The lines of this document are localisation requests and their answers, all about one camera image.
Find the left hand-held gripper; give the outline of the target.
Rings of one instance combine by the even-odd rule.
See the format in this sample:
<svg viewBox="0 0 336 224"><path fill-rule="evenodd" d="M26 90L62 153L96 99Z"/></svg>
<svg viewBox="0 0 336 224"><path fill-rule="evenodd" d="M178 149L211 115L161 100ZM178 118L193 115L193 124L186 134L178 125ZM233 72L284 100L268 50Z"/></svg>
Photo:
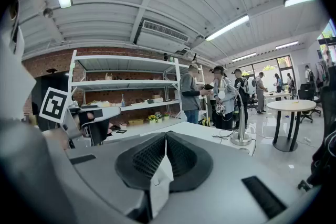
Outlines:
<svg viewBox="0 0 336 224"><path fill-rule="evenodd" d="M118 106L77 106L67 92L48 88L39 116L59 124L70 148L101 144L108 135L109 121L121 114Z"/></svg>

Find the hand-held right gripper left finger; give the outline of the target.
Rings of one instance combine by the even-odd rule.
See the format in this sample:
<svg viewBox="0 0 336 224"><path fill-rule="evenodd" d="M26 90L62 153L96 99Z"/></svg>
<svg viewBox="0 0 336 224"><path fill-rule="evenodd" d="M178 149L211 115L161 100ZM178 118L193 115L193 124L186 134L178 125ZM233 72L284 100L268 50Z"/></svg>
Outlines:
<svg viewBox="0 0 336 224"><path fill-rule="evenodd" d="M115 162L115 171L124 183L133 189L150 189L151 179L165 156L165 134L152 138L121 153Z"/></svg>

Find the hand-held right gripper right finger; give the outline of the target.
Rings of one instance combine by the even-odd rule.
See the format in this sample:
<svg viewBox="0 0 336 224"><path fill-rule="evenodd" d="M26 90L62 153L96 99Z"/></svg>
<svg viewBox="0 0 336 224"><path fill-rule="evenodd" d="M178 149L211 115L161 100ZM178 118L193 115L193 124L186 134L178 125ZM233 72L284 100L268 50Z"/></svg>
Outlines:
<svg viewBox="0 0 336 224"><path fill-rule="evenodd" d="M206 150L172 131L166 133L166 155L173 173L173 181L169 186L170 192L197 189L213 170L213 159Z"/></svg>

